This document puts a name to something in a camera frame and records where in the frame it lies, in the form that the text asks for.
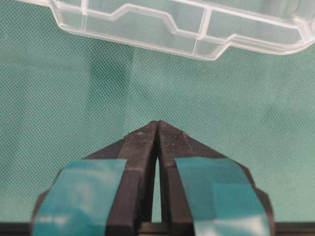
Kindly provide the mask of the left gripper right finger green tape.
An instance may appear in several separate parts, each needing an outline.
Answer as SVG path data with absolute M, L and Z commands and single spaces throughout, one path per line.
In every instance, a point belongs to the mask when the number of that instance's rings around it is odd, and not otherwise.
M 273 210 L 248 168 L 157 123 L 162 220 L 173 236 L 271 236 Z

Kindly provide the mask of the left gripper left finger green tape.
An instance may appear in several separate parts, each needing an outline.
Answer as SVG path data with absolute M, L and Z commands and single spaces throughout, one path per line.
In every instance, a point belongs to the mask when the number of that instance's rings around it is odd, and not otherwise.
M 61 169 L 37 198 L 33 236 L 134 236 L 152 218 L 158 123 Z

